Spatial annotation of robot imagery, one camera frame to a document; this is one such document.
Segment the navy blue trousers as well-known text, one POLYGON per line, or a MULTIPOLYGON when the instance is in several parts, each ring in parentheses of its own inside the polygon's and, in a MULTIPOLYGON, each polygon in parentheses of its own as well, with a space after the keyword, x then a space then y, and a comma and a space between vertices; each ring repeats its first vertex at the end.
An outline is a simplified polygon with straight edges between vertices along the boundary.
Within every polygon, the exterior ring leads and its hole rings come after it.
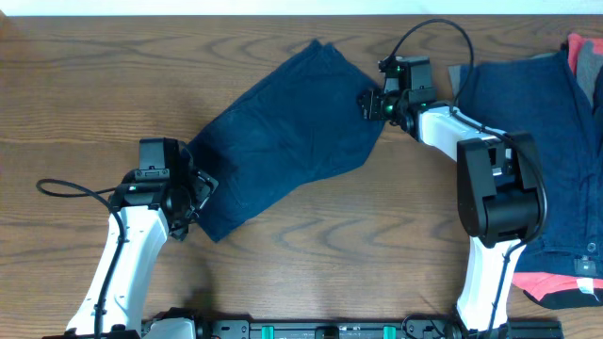
POLYGON ((195 165, 218 186, 196 218, 215 242, 311 182, 365 164, 383 130, 358 97, 371 78, 330 43, 307 47, 193 138, 195 165))

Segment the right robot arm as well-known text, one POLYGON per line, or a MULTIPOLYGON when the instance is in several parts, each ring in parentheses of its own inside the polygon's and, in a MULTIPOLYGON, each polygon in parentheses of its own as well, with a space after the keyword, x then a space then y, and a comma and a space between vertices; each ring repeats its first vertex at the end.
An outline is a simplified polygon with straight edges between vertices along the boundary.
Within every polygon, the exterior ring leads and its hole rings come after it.
POLYGON ((380 89, 359 99, 364 119, 387 121, 457 166, 457 210, 469 236, 464 287, 447 319, 407 317, 407 338, 510 338, 533 325, 512 326, 506 303, 518 259, 546 219, 546 190, 535 142, 468 118, 440 101, 426 56, 388 56, 380 89))

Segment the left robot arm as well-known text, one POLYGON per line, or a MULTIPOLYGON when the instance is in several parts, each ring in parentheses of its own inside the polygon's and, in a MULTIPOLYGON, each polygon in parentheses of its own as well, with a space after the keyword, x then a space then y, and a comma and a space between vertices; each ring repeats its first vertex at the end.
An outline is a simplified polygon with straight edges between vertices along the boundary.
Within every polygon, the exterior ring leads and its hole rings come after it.
POLYGON ((139 165, 108 197, 71 184, 73 197, 92 197, 108 212, 103 254, 89 291, 69 321, 66 338, 201 338, 208 333, 192 311, 172 308, 149 321, 143 307, 156 258, 173 237, 186 238, 218 186, 194 164, 187 145, 172 138, 145 138, 139 165))

